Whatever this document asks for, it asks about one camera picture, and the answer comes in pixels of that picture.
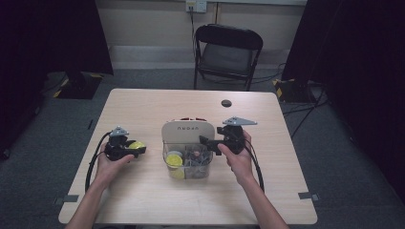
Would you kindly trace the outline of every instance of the chair backrest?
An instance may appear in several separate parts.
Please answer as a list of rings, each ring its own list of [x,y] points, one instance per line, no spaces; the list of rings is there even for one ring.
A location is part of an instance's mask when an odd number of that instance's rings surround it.
[[[248,29],[208,24],[199,27],[195,35],[196,41],[208,44],[258,51],[263,47],[262,37]]]

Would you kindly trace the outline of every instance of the wooden tabletop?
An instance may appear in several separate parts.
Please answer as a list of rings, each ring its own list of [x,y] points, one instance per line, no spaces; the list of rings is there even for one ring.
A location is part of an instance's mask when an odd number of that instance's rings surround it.
[[[223,107],[224,99],[230,100],[232,106]],[[207,178],[184,180],[171,178],[162,159],[161,128],[167,121],[198,117],[214,127],[223,127],[223,121],[232,116],[258,122],[243,128],[252,136],[266,195],[287,224],[315,223],[311,199],[298,196],[308,187],[275,94],[138,89],[111,91],[69,191],[69,195],[79,195],[78,201],[64,203],[60,222],[69,222],[83,198],[89,162],[101,137],[121,126],[130,133],[128,139],[143,142],[147,150],[127,164],[104,192],[96,222],[257,224],[225,156],[214,156]]]

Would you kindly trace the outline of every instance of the chair seat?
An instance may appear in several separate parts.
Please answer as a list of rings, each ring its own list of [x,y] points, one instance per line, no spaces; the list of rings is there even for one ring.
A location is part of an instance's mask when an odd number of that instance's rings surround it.
[[[207,44],[200,69],[249,76],[253,51]]]

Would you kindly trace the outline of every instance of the hand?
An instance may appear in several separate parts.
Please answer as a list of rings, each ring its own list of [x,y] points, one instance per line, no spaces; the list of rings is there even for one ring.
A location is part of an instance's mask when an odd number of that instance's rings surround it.
[[[104,152],[104,150],[105,144],[101,146],[101,152]],[[100,182],[103,189],[107,188],[111,181],[117,176],[119,170],[134,158],[133,155],[127,155],[119,160],[111,161],[104,153],[100,153],[98,156],[95,181]]]
[[[251,142],[251,136],[244,130],[245,139]],[[222,143],[218,144],[218,149],[226,156],[226,162],[231,167],[239,184],[244,186],[245,182],[254,178],[252,173],[251,157],[246,149],[243,149],[238,155],[233,154],[228,147]]]

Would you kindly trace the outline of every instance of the forearm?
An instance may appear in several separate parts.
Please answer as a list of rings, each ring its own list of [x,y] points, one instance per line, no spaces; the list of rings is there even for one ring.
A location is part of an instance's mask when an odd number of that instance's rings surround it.
[[[83,199],[75,211],[74,216],[66,225],[70,228],[92,228],[96,219],[98,205],[105,187],[100,182],[94,181],[90,185]]]
[[[288,228],[283,218],[268,200],[254,177],[242,182],[247,199],[253,209],[260,228]]]

